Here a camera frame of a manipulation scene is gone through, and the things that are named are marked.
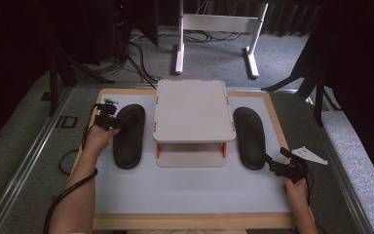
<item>wrist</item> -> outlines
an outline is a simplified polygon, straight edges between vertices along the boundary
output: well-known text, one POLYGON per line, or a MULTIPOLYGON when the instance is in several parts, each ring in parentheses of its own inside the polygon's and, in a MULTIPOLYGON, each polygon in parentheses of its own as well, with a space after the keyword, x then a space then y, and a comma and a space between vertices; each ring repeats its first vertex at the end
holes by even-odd
POLYGON ((310 209, 307 203, 292 204, 290 209, 293 214, 297 216, 310 214, 310 209))
POLYGON ((88 162, 96 163, 96 159, 98 158, 100 153, 101 153, 101 151, 85 148, 82 151, 82 154, 80 156, 80 160, 85 160, 85 161, 88 161, 88 162))

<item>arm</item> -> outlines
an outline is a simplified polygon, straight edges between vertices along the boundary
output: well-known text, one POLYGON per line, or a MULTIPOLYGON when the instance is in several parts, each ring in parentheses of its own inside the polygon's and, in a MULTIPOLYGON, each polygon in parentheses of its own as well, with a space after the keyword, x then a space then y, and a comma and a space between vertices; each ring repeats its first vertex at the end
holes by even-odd
POLYGON ((300 234, 316 234, 318 230, 308 205, 308 185, 305 179, 293 183, 284 177, 289 207, 294 215, 294 222, 300 234))
MULTIPOLYGON (((105 131, 93 125, 87 135, 85 149, 69 178, 66 188, 91 175, 95 170, 96 159, 108 145, 109 138, 119 130, 105 131)), ((85 183, 66 196, 56 207, 50 225, 50 233, 93 233, 95 207, 94 179, 85 183)))

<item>white metal stand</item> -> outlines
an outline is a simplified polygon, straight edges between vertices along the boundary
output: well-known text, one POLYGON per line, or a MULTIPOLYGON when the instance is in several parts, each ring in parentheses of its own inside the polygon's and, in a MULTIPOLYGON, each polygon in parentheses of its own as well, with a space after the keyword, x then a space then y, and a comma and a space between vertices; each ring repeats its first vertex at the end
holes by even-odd
POLYGON ((203 30, 203 31, 225 31, 237 33, 252 33, 253 37, 249 47, 246 47, 246 59, 250 66, 251 76, 259 77, 256 59, 254 57, 254 49, 259 39, 260 30, 266 15, 268 4, 261 4, 261 10, 258 18, 246 17, 225 17, 225 16, 209 16, 184 14, 184 0, 180 0, 179 12, 179 44, 177 51, 177 59, 175 72, 181 74, 183 71, 184 60, 184 30, 203 30))

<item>white tag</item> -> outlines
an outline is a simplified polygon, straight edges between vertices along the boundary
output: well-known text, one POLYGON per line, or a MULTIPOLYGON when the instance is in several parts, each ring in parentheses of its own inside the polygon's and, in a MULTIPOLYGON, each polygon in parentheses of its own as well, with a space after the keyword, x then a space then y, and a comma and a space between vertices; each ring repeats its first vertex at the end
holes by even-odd
POLYGON ((327 160, 324 160, 324 159, 318 157, 316 154, 314 154, 312 151, 307 149, 305 146, 303 146, 302 148, 293 149, 291 151, 291 153, 296 155, 296 156, 299 156, 299 157, 301 157, 305 160, 309 160, 309 161, 312 161, 312 162, 315 162, 315 163, 320 163, 320 164, 323 164, 323 165, 327 165, 327 160))

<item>black equipment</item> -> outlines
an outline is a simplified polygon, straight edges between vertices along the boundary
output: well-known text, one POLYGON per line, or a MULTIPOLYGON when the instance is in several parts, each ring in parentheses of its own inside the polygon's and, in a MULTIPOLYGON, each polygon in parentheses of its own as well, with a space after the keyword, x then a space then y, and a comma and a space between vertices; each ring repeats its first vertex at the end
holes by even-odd
POLYGON ((269 164, 270 171, 274 172, 276 176, 284 176, 290 178, 293 183, 302 178, 306 178, 309 169, 306 161, 297 155, 294 155, 287 149, 281 147, 280 154, 290 159, 290 163, 283 164, 273 160, 272 157, 265 154, 266 163, 269 164))
POLYGON ((95 115, 95 120, 93 121, 94 124, 100 126, 104 130, 112 129, 122 129, 124 126, 124 122, 116 119, 114 117, 115 111, 117 107, 114 105, 114 101, 106 99, 104 104, 97 103, 93 106, 90 113, 90 118, 88 120, 88 124, 84 129, 83 139, 82 139, 82 148, 85 146, 85 141, 87 139, 87 134, 89 131, 90 120, 94 109, 96 108, 99 110, 99 114, 95 115))

